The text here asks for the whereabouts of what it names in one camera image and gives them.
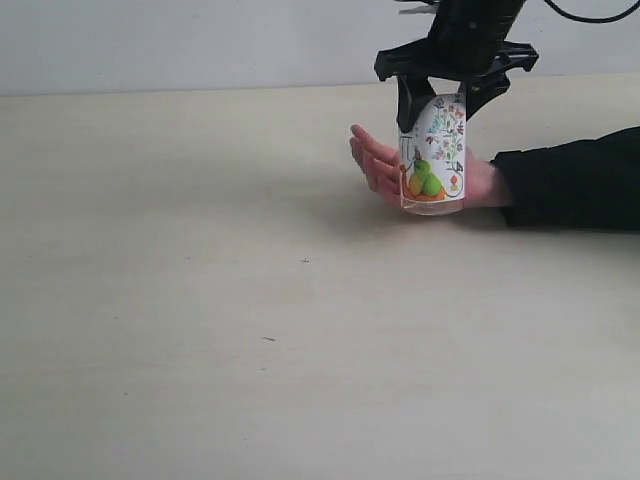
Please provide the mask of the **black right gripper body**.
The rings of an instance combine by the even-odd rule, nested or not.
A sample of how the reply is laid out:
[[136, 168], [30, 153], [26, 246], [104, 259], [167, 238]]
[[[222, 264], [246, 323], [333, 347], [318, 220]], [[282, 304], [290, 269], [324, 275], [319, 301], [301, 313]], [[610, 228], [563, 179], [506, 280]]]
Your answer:
[[391, 77], [471, 81], [513, 68], [530, 71], [532, 45], [506, 39], [524, 3], [519, 0], [422, 1], [403, 15], [432, 14], [426, 37], [377, 53], [379, 80]]

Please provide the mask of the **black sleeved human forearm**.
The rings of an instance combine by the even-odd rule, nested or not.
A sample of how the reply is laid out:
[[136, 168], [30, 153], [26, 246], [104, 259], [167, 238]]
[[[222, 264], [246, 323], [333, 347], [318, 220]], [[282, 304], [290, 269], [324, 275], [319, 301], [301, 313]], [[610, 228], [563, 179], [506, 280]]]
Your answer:
[[639, 128], [598, 139], [501, 152], [493, 165], [511, 203], [510, 227], [639, 230]]

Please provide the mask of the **bare open human hand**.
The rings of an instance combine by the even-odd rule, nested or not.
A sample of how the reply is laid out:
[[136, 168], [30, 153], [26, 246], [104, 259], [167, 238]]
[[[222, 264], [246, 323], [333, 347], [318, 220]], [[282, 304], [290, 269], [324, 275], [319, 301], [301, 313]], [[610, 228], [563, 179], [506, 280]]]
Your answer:
[[[364, 174], [369, 188], [388, 204], [400, 207], [400, 156], [394, 148], [383, 145], [359, 125], [351, 127], [351, 155]], [[463, 209], [502, 208], [513, 203], [504, 176], [487, 161], [466, 149], [467, 186]]]

